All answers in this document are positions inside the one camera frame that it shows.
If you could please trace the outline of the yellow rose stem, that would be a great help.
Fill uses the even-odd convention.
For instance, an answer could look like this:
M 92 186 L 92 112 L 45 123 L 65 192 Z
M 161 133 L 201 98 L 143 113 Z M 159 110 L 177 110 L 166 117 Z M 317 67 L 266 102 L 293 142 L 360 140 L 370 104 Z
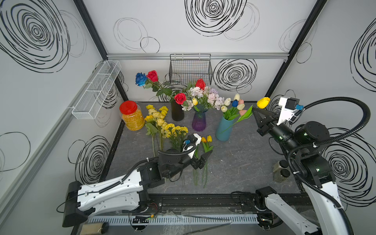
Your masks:
M 168 131 L 167 125 L 165 115 L 154 108 L 148 110 L 148 115 L 145 118 L 147 135 L 152 137 L 159 135 L 161 138 L 169 138 L 171 133 Z

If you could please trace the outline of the yellow poppy stem large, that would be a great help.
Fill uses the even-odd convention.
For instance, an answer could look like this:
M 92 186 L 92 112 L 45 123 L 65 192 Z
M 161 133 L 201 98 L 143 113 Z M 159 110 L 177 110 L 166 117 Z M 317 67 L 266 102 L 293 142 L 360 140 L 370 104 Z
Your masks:
M 163 139 L 163 128 L 167 125 L 167 122 L 165 121 L 165 118 L 168 114 L 168 108 L 166 106 L 163 106 L 159 109 L 159 111 L 156 113 L 156 120 L 157 125 L 159 129 L 159 149 L 164 149 L 164 139 Z

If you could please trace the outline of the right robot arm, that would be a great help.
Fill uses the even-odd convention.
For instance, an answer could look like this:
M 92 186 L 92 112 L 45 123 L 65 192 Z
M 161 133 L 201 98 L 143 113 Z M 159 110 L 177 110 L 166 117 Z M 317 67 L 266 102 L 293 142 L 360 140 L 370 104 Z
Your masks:
M 363 102 L 358 102 L 357 105 L 363 112 L 359 124 L 332 138 L 328 129 L 318 122 L 308 122 L 297 132 L 293 132 L 284 123 L 278 123 L 278 114 L 260 108 L 252 110 L 258 132 L 262 136 L 270 134 L 287 151 L 286 161 L 290 171 L 307 192 L 319 225 L 309 223 L 271 187 L 256 191 L 255 206 L 258 209 L 270 210 L 297 235 L 354 234 L 340 202 L 333 169 L 320 152 L 329 144 L 343 140 L 365 127 L 371 117 L 371 111 Z

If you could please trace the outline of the yellow carnation stem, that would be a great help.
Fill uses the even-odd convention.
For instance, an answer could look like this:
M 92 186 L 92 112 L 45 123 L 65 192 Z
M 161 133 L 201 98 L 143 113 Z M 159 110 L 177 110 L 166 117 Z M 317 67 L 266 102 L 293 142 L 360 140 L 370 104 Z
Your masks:
M 163 128 L 163 130 L 169 130 L 170 132 L 172 132 L 172 128 L 174 128 L 175 127 L 175 125 L 173 124 L 173 123 L 169 123 L 169 124 L 167 124 L 164 128 Z
M 173 149 L 180 150 L 181 148 L 181 127 L 176 126 L 172 128 L 171 144 Z
M 188 134 L 188 128 L 185 127 L 185 126 L 182 126 L 182 127 L 179 127 L 179 142 L 180 142 L 180 145 L 183 144 L 183 141 L 186 137 L 186 135 Z
M 169 142 L 170 147 L 173 147 L 173 144 L 174 144 L 174 138 L 173 138 L 172 133 L 171 133 L 169 130 L 164 130 L 164 131 L 163 131 L 163 139 L 164 139 L 165 141 L 168 141 L 168 142 Z

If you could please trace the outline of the black vase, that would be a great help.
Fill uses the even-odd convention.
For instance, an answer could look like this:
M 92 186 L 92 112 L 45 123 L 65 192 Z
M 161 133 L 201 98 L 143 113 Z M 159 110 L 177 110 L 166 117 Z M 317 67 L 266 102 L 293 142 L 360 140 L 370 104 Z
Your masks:
M 182 106 L 176 103 L 176 101 L 171 103 L 171 116 L 174 121 L 182 121 L 185 117 Z

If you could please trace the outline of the purple glass vase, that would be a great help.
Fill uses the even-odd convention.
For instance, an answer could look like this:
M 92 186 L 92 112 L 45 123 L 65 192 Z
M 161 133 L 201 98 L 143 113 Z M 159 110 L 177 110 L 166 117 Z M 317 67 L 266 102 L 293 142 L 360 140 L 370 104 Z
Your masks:
M 207 126 L 206 113 L 195 111 L 193 121 L 192 121 L 193 130 L 197 132 L 202 132 L 206 129 L 206 126 Z

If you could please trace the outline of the orange yellow tulip stem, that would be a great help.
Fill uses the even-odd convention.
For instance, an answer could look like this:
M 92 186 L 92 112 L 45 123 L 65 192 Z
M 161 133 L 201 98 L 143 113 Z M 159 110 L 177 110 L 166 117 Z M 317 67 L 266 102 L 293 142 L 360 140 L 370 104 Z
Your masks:
M 205 137 L 202 137 L 201 144 L 203 146 L 204 153 L 207 153 L 208 148 L 207 148 L 207 140 L 205 139 Z M 204 164 L 204 168 L 202 172 L 202 183 L 204 184 L 204 187 L 206 185 L 206 180 L 207 180 L 207 166 L 206 164 Z

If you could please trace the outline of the sunflower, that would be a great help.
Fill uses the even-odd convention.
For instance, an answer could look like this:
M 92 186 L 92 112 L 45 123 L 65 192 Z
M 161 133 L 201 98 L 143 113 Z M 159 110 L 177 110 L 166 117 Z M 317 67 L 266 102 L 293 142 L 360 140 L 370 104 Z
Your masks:
M 157 121 L 152 115 L 146 116 L 145 127 L 147 129 L 147 135 L 152 137 L 155 137 L 159 131 Z

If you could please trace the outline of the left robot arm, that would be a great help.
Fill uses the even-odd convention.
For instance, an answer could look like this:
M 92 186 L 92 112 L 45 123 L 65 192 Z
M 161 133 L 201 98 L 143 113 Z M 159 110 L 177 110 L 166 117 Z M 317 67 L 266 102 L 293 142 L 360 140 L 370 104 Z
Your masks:
M 178 153 L 174 149 L 159 152 L 158 157 L 136 163 L 124 176 L 83 185 L 71 182 L 64 203 L 64 228 L 79 225 L 96 214 L 116 210 L 144 210 L 149 204 L 148 189 L 155 188 L 180 174 L 186 167 L 202 169 L 212 154 L 195 157 L 195 151 Z

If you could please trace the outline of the teal ceramic vase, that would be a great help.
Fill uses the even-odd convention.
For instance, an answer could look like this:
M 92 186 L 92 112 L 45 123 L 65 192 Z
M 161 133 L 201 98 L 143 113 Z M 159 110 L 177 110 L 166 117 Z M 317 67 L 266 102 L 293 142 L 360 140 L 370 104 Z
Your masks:
M 230 139 L 233 125 L 235 124 L 235 120 L 227 120 L 224 117 L 222 117 L 218 128 L 216 130 L 216 138 L 219 141 L 226 142 Z

